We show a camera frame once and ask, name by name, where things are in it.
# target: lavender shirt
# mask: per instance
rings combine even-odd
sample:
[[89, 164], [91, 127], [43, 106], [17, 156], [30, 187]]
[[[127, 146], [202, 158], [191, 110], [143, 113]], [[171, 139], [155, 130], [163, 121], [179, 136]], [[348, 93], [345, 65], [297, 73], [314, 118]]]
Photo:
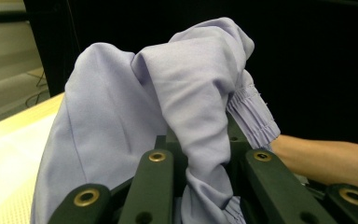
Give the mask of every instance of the lavender shirt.
[[224, 165], [226, 111], [253, 148], [280, 133], [244, 70], [254, 42], [228, 18], [206, 21], [138, 54], [98, 43], [77, 59], [36, 181], [32, 223], [72, 189], [131, 178], [168, 125], [188, 157], [183, 223], [244, 223]]

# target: wooden table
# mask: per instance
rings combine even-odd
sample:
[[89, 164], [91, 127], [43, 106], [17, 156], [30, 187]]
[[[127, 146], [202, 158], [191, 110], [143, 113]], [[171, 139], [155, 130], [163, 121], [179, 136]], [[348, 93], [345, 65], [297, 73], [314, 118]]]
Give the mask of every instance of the wooden table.
[[62, 97], [0, 121], [0, 223], [29, 223], [37, 170]]

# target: gathered sleeve cuff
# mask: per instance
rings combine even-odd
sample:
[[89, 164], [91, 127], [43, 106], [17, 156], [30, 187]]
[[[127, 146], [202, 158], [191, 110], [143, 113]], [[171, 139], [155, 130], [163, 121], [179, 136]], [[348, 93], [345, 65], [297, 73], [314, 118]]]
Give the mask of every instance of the gathered sleeve cuff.
[[254, 85], [234, 92], [227, 111], [236, 120], [252, 148], [268, 147], [280, 129]]

